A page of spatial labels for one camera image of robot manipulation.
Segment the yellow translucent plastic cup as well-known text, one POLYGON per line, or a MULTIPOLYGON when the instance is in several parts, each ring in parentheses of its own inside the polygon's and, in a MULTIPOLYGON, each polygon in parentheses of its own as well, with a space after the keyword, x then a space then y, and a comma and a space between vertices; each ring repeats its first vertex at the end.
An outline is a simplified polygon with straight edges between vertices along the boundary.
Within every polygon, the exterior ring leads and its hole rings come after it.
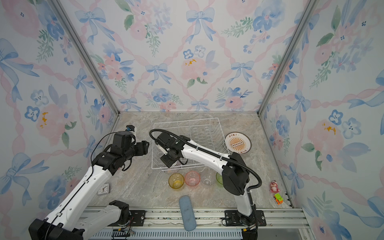
POLYGON ((180 190, 185 182, 182 174, 174 173, 169 177, 168 184, 173 190, 180 190))

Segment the pink translucent plastic cup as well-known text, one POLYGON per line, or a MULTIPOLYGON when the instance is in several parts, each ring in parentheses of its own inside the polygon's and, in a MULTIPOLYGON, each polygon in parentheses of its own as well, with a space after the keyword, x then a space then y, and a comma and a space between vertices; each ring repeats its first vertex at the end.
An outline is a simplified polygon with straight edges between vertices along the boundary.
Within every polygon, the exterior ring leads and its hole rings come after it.
POLYGON ((196 171, 186 173, 184 179, 186 185, 189 187, 196 187, 201 181, 200 174, 196 171))

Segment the clear plastic cup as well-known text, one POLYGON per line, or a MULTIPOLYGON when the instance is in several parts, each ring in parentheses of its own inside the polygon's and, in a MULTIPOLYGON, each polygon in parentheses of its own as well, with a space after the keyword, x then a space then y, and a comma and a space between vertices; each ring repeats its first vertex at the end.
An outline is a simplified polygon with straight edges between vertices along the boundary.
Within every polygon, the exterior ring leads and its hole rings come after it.
POLYGON ((203 185, 212 186, 214 184, 214 177, 211 173, 203 173, 201 175, 203 185))

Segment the green translucent plastic cup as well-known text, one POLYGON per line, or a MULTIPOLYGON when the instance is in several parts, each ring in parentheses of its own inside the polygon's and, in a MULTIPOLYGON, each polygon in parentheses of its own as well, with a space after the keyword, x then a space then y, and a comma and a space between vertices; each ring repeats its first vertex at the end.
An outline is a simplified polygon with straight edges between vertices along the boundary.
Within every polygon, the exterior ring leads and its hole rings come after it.
POLYGON ((219 184, 223 185, 223 177, 219 173, 216 173, 216 180, 219 184))

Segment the white plate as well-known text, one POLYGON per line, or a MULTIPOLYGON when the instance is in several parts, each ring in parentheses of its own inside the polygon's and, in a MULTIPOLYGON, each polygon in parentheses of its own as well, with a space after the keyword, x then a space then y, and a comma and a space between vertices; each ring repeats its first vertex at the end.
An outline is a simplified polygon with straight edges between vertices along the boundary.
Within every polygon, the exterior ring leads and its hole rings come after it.
POLYGON ((232 132, 225 136, 225 144, 230 152, 244 155, 252 148, 252 142, 248 136, 240 132, 232 132))

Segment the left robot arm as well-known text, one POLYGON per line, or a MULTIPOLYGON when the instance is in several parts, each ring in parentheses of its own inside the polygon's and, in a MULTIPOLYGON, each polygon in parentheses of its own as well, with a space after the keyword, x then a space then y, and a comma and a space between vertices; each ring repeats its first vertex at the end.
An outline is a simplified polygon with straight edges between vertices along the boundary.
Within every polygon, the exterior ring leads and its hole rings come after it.
POLYGON ((137 142, 133 126, 114 133, 112 144, 95 158, 75 189, 44 220, 35 219, 29 226, 33 240, 88 240, 105 227, 126 227, 133 216, 129 204, 112 201, 103 210, 81 220, 92 198, 118 171, 127 170, 126 161, 148 153, 149 142, 137 142))

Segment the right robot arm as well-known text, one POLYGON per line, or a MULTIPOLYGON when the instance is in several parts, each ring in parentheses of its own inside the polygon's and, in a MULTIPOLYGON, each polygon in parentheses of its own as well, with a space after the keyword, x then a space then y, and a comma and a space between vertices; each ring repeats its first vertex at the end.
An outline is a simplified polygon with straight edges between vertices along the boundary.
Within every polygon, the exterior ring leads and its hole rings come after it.
POLYGON ((153 129, 149 135, 163 153, 161 161, 167 168, 171 168, 176 162, 185 165, 181 160, 186 159, 201 163, 219 173, 225 190, 235 198, 240 223, 247 227, 257 225, 257 208, 251 190, 260 188, 262 179, 245 164, 241 155, 216 152, 186 136, 178 136, 167 130, 153 129))

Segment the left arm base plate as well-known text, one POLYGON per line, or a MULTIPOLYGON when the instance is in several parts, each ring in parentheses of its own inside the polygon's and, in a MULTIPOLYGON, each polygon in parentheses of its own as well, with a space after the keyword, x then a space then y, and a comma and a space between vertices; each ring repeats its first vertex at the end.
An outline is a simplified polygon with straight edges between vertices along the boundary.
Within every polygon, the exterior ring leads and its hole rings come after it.
POLYGON ((128 221, 124 224, 117 222, 112 223, 109 227, 143 227, 146 217, 145 210, 130 210, 128 221))

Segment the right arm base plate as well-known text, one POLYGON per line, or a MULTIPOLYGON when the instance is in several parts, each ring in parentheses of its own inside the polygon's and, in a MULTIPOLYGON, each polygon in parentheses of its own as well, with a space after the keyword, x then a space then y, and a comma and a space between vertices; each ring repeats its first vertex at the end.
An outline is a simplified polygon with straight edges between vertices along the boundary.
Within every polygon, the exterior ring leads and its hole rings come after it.
POLYGON ((224 211, 223 224, 227 227, 251 227, 257 224, 258 227, 265 227, 267 225, 264 212, 255 210, 250 216, 240 214, 237 210, 224 211))

